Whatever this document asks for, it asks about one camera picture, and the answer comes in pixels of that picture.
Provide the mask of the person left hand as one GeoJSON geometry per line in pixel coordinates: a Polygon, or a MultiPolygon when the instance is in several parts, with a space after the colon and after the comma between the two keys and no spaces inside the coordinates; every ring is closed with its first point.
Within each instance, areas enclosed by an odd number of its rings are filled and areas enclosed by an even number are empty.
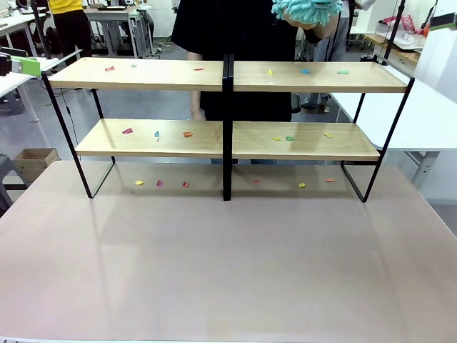
{"type": "Polygon", "coordinates": [[[323,26],[321,24],[317,24],[314,26],[312,24],[304,24],[298,21],[294,21],[288,16],[286,17],[286,21],[290,25],[301,28],[304,31],[312,30],[319,39],[326,39],[334,33],[338,26],[338,19],[339,16],[332,15],[329,17],[329,21],[326,25],[323,26]]]}

